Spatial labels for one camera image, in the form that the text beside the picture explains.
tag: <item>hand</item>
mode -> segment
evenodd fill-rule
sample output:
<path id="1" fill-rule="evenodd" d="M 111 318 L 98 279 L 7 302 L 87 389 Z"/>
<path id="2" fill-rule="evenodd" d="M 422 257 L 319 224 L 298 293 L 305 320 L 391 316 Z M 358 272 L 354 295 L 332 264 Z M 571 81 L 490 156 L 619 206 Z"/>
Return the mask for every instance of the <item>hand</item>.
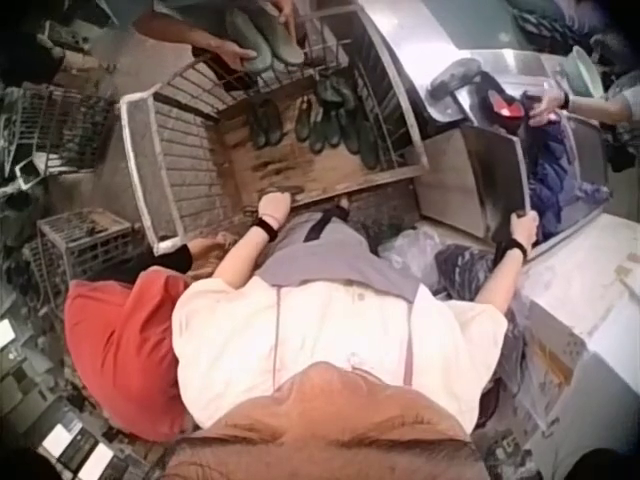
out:
<path id="1" fill-rule="evenodd" d="M 271 3 L 278 8 L 280 23 L 286 23 L 293 18 L 293 0 L 271 0 Z"/>
<path id="2" fill-rule="evenodd" d="M 231 248 L 234 243 L 238 241 L 238 237 L 228 232 L 220 232 L 216 235 L 216 242 L 222 246 L 225 250 Z"/>
<path id="3" fill-rule="evenodd" d="M 527 249 L 528 254 L 531 254 L 531 248 L 537 238 L 538 223 L 540 218 L 534 211 L 527 213 L 524 217 L 511 214 L 511 236 Z"/>
<path id="4" fill-rule="evenodd" d="M 258 204 L 258 216 L 276 230 L 279 230 L 284 225 L 284 222 L 287 221 L 290 210 L 290 193 L 268 193 L 260 199 Z"/>
<path id="5" fill-rule="evenodd" d="M 238 71 L 244 70 L 242 63 L 245 60 L 251 60 L 257 56 L 253 50 L 247 50 L 234 42 L 211 35 L 204 41 L 194 43 L 194 46 L 217 53 L 231 68 Z"/>
<path id="6" fill-rule="evenodd" d="M 560 108 L 564 103 L 564 92 L 557 88 L 547 89 L 542 96 L 542 101 L 533 107 L 529 113 L 529 125 L 539 127 L 549 121 L 549 115 Z"/>

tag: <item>black wristband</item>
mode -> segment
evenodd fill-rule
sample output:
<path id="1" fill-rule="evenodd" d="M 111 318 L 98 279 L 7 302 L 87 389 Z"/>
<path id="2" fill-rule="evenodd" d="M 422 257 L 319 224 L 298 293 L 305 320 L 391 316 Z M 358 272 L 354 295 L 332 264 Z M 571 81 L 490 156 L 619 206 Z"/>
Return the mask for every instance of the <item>black wristband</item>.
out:
<path id="1" fill-rule="evenodd" d="M 518 240 L 516 240 L 513 237 L 507 240 L 507 243 L 505 244 L 505 247 L 504 247 L 504 254 L 506 255 L 509 250 L 513 250 L 514 248 L 522 252 L 522 258 L 526 262 L 527 257 L 529 256 L 527 253 L 527 249 L 524 248 L 524 245 L 522 245 Z"/>
<path id="2" fill-rule="evenodd" d="M 565 91 L 564 100 L 562 101 L 562 105 L 560 105 L 560 110 L 568 110 L 570 101 L 571 101 L 571 98 L 569 97 L 569 93 Z"/>
<path id="3" fill-rule="evenodd" d="M 496 245 L 496 253 L 493 257 L 493 268 L 496 268 L 502 261 L 502 259 L 504 259 L 504 257 L 507 255 L 507 252 L 509 250 L 513 250 L 514 248 L 520 250 L 520 252 L 522 253 L 523 262 L 526 262 L 528 257 L 527 249 L 524 248 L 524 245 L 522 245 L 518 240 L 511 237 L 506 242 L 501 242 Z"/>
<path id="4" fill-rule="evenodd" d="M 253 227 L 261 228 L 264 233 L 266 233 L 269 237 L 269 243 L 273 242 L 276 238 L 278 238 L 278 231 L 271 226 L 269 222 L 264 220 L 263 218 L 258 218 L 255 222 L 253 222 Z"/>

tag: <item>white shirt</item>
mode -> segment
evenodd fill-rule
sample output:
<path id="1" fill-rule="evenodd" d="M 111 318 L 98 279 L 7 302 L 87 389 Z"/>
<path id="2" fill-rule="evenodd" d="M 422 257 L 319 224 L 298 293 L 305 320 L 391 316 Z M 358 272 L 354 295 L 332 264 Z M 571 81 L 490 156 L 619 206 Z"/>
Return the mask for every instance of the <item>white shirt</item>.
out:
<path id="1" fill-rule="evenodd" d="M 200 280 L 178 301 L 172 319 L 178 383 L 201 427 L 244 400 L 271 394 L 315 362 L 402 385 L 411 312 L 412 387 L 471 432 L 507 328 L 494 307 L 441 302 L 421 286 L 410 310 L 405 300 L 362 285 L 317 281 L 281 290 L 276 332 L 276 298 L 275 288 L 253 277 L 240 290 Z"/>

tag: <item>gray apron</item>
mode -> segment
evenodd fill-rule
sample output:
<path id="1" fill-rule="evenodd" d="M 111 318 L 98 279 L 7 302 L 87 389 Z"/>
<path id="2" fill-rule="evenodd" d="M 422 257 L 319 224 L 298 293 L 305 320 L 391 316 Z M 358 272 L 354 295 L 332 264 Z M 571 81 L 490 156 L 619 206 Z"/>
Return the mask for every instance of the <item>gray apron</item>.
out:
<path id="1" fill-rule="evenodd" d="M 309 238 L 312 230 L 316 233 L 314 237 L 319 238 Z M 293 219 L 282 229 L 276 242 L 269 246 L 265 257 L 266 260 L 255 274 L 276 288 L 277 329 L 280 324 L 280 289 L 284 287 L 321 280 L 346 281 L 400 297 L 410 305 L 420 287 L 417 277 L 400 272 L 387 261 L 372 255 L 364 238 L 342 220 L 326 212 L 303 214 Z M 411 307 L 408 312 L 404 372 L 406 386 L 411 385 L 413 378 Z"/>

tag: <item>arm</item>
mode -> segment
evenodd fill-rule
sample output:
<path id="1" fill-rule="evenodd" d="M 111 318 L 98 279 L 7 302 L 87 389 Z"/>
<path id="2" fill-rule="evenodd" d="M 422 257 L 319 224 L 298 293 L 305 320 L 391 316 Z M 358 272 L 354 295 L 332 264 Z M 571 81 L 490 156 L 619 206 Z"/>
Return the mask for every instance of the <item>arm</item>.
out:
<path id="1" fill-rule="evenodd" d="M 214 37 L 186 22 L 164 13 L 148 10 L 133 22 L 140 35 L 168 43 L 185 43 L 217 53 L 234 70 L 242 70 L 244 60 L 255 58 L 256 52 L 240 48 L 234 42 Z"/>
<path id="2" fill-rule="evenodd" d="M 274 223 L 269 224 L 277 229 Z M 213 277 L 221 279 L 233 289 L 243 287 L 251 278 L 258 255 L 268 242 L 269 237 L 264 230 L 251 227 L 222 259 L 216 271 L 213 272 Z"/>
<path id="3" fill-rule="evenodd" d="M 572 97 L 568 111 L 609 125 L 631 121 L 631 108 L 622 95 L 611 100 Z"/>
<path id="4" fill-rule="evenodd" d="M 538 222 L 536 212 L 529 212 L 521 218 L 511 215 L 511 236 L 527 249 L 528 254 L 536 240 Z M 523 264 L 522 252 L 517 249 L 509 250 L 480 289 L 475 302 L 493 305 L 504 314 L 513 299 Z"/>
<path id="5" fill-rule="evenodd" d="M 140 35 L 167 43 L 186 43 L 194 47 L 212 50 L 222 40 L 208 32 L 165 13 L 149 10 L 133 22 Z"/>
<path id="6" fill-rule="evenodd" d="M 291 195 L 269 193 L 262 197 L 258 214 L 274 229 L 279 230 L 289 216 Z M 259 227 L 251 227 L 222 259 L 213 278 L 219 278 L 233 289 L 242 288 L 251 278 L 258 255 L 269 243 L 269 236 Z"/>
<path id="7" fill-rule="evenodd" d="M 513 299 L 524 257 L 520 250 L 509 250 L 475 298 L 476 303 L 493 305 L 505 313 Z"/>
<path id="8" fill-rule="evenodd" d="M 544 125 L 554 110 L 561 108 L 565 102 L 565 92 L 558 89 L 545 91 L 542 101 L 530 113 L 530 124 Z M 616 125 L 640 118 L 640 87 L 626 90 L 611 100 L 602 98 L 568 97 L 567 110 L 581 117 L 597 122 Z"/>

